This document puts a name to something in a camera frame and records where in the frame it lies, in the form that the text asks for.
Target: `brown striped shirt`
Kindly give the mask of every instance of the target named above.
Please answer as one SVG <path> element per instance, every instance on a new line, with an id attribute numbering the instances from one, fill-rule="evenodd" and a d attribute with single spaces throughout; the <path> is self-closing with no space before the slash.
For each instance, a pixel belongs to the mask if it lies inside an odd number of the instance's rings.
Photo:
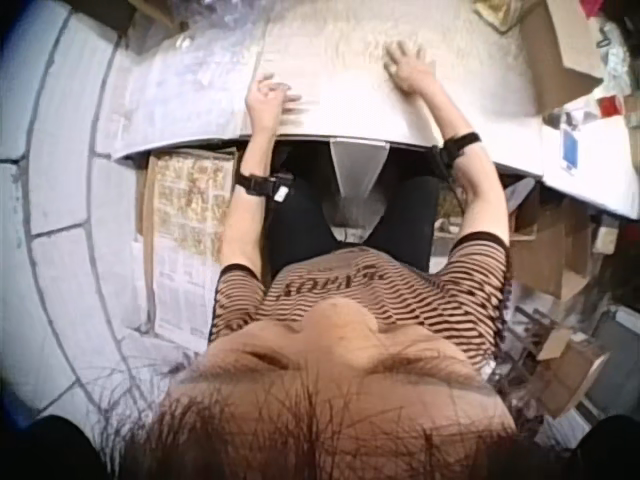
<path id="1" fill-rule="evenodd" d="M 508 250 L 493 234 L 456 242 L 447 265 L 418 272 L 366 247 L 290 265 L 265 290 L 243 265 L 229 265 L 216 290 L 209 341 L 265 319 L 295 322 L 332 296 L 354 300 L 380 325 L 418 324 L 458 346 L 476 366 L 494 353 L 502 318 Z"/>

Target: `black wristband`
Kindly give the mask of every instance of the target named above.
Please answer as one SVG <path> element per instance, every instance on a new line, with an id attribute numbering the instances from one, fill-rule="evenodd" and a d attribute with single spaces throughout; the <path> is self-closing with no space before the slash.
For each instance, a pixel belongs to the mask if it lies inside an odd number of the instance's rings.
<path id="1" fill-rule="evenodd" d="M 292 183 L 293 176 L 285 173 L 270 177 L 243 175 L 240 171 L 236 174 L 236 184 L 244 188 L 249 195 L 271 198 L 278 203 L 284 201 Z"/>
<path id="2" fill-rule="evenodd" d="M 446 140 L 440 150 L 440 155 L 447 169 L 451 170 L 453 168 L 453 163 L 462 156 L 465 148 L 480 142 L 482 142 L 482 139 L 476 132 Z"/>

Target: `hair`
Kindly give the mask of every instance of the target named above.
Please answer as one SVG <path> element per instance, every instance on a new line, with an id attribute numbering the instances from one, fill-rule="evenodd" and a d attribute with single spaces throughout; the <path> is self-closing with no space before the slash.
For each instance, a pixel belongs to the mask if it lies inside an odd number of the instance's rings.
<path id="1" fill-rule="evenodd" d="M 150 418 L 105 429 L 101 450 L 120 480 L 562 478 L 558 450 L 516 434 L 466 425 L 434 432 L 398 422 L 374 438 L 342 442 L 341 412 L 322 424 L 311 389 L 285 407 L 279 418 L 258 412 L 258 424 L 269 428 L 248 430 L 220 397 L 176 397 Z M 451 453 L 461 446 L 470 451 L 464 461 Z"/>

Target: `tile floor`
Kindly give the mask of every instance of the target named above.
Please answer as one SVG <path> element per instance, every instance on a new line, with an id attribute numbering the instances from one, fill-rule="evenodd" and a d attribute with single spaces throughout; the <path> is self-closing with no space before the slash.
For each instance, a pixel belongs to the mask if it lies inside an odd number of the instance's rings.
<path id="1" fill-rule="evenodd" d="M 119 48 L 102 25 L 37 0 L 0 60 L 3 387 L 92 436 L 114 406 L 125 414 L 157 400 L 163 373 L 189 361 L 124 327 L 140 315 L 135 172 L 95 148 Z"/>

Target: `leg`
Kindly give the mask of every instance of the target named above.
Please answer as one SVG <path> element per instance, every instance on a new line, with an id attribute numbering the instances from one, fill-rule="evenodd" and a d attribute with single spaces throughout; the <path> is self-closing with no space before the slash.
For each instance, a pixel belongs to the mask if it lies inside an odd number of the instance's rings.
<path id="1" fill-rule="evenodd" d="M 267 225 L 267 243 L 272 278 L 287 265 L 338 248 L 320 199 L 304 180 L 296 178 L 293 191 L 285 201 L 273 206 Z"/>
<path id="2" fill-rule="evenodd" d="M 428 272 L 439 191 L 439 182 L 432 177 L 401 183 L 364 245 Z"/>

